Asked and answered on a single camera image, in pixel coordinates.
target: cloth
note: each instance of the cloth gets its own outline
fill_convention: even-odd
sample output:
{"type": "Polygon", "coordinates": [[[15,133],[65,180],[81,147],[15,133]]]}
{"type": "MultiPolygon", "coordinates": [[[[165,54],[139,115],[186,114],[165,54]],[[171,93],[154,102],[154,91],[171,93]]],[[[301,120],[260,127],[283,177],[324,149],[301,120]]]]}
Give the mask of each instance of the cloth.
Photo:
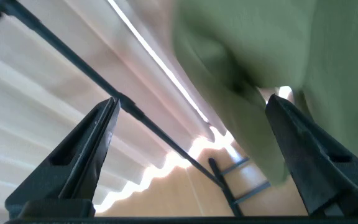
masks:
{"type": "Polygon", "coordinates": [[[290,86],[358,156],[358,0],[179,0],[172,37],[189,79],[271,183],[288,171],[257,88],[290,86]]]}

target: wooden floor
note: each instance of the wooden floor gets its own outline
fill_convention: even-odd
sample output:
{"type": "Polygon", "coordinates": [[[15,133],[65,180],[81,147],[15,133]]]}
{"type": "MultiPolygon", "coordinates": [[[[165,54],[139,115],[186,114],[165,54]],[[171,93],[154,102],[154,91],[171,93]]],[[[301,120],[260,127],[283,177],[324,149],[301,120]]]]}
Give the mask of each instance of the wooden floor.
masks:
{"type": "MultiPolygon", "coordinates": [[[[217,160],[221,169],[233,164],[222,149],[205,149],[199,162],[211,171],[208,158],[217,160]]],[[[233,194],[238,197],[261,183],[265,177],[253,164],[248,163],[225,176],[233,194]]],[[[279,187],[269,187],[240,203],[244,215],[307,215],[302,200],[291,178],[279,187]]],[[[233,216],[221,189],[194,167],[175,168],[170,175],[154,179],[143,192],[117,201],[99,216],[130,217],[191,217],[233,216]]]]}

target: black metal rack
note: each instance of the black metal rack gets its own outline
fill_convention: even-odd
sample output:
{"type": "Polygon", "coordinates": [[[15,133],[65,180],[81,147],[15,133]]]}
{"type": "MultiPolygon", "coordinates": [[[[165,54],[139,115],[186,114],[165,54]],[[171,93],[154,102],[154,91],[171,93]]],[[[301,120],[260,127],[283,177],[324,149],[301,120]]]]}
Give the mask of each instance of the black metal rack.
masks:
{"type": "MultiPolygon", "coordinates": [[[[249,160],[244,158],[220,171],[209,159],[214,174],[190,157],[173,139],[153,123],[126,95],[118,92],[74,51],[48,30],[30,11],[16,0],[0,0],[0,17],[14,16],[38,33],[52,47],[77,66],[113,98],[101,102],[57,146],[55,150],[6,200],[10,223],[302,223],[325,222],[323,218],[88,218],[93,217],[91,203],[101,165],[116,123],[119,108],[124,109],[163,139],[177,153],[222,188],[236,217],[243,214],[238,204],[270,186],[268,182],[234,198],[224,175],[249,160]]],[[[266,115],[280,149],[311,216],[358,215],[358,158],[320,127],[308,120],[289,101],[272,96],[266,115]]],[[[344,222],[331,218],[330,222],[344,222]]],[[[358,222],[358,218],[347,220],[358,222]]]]}

